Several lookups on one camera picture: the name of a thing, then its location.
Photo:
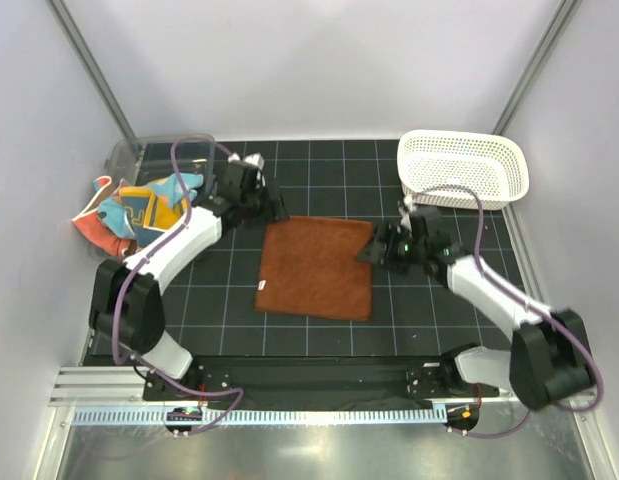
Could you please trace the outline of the brown towel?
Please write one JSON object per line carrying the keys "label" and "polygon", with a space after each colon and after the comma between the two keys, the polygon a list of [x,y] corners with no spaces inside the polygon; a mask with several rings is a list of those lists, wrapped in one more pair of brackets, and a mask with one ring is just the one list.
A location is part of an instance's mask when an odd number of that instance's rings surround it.
{"label": "brown towel", "polygon": [[356,260],[369,221],[292,216],[267,227],[255,308],[274,314],[364,322],[372,313],[372,269]]}

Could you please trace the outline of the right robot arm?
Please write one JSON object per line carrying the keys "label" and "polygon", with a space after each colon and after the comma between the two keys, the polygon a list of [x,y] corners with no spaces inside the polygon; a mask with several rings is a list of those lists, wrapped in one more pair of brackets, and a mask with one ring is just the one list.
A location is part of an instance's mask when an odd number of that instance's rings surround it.
{"label": "right robot arm", "polygon": [[439,382],[447,394],[462,396],[484,384],[510,391],[538,411],[589,389],[603,393],[582,318],[538,302],[506,281],[478,250],[452,240],[436,208],[375,226],[356,259],[400,274],[419,266],[507,337],[506,350],[471,346],[444,354]]}

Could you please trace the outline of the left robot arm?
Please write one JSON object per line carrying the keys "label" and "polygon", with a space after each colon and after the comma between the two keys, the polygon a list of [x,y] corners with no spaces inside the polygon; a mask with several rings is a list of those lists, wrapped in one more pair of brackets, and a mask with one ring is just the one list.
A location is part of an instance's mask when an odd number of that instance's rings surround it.
{"label": "left robot arm", "polygon": [[202,372],[194,356],[166,330],[163,294],[195,257],[234,229],[253,221],[286,221],[280,189],[264,174],[259,154],[229,157],[212,193],[139,253],[105,260],[96,271],[89,326],[109,336],[112,356],[127,351],[149,367],[179,400],[200,395]]}

